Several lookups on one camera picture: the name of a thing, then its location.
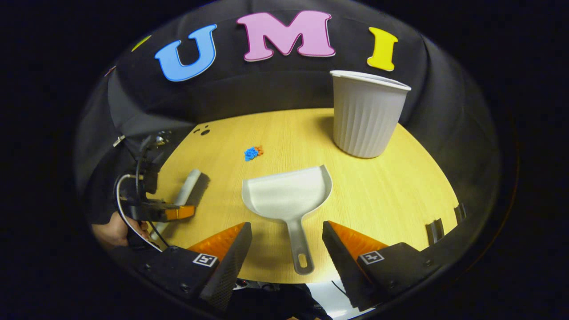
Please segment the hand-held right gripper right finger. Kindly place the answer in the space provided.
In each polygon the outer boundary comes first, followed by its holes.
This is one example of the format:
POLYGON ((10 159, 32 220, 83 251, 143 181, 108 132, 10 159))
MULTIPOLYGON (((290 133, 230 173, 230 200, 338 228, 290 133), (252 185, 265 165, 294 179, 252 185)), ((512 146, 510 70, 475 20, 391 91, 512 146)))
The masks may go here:
POLYGON ((407 243, 386 245, 331 220, 323 222, 322 240, 350 304, 360 311, 398 298, 441 267, 407 243))

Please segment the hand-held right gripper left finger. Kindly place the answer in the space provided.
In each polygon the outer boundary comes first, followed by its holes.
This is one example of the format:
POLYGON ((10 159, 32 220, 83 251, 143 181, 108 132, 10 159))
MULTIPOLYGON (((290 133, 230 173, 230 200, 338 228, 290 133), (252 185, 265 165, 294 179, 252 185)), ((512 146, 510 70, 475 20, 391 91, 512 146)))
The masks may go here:
POLYGON ((147 253, 134 271, 154 289, 184 306, 223 312, 252 243, 244 221, 184 248, 169 246, 147 253))

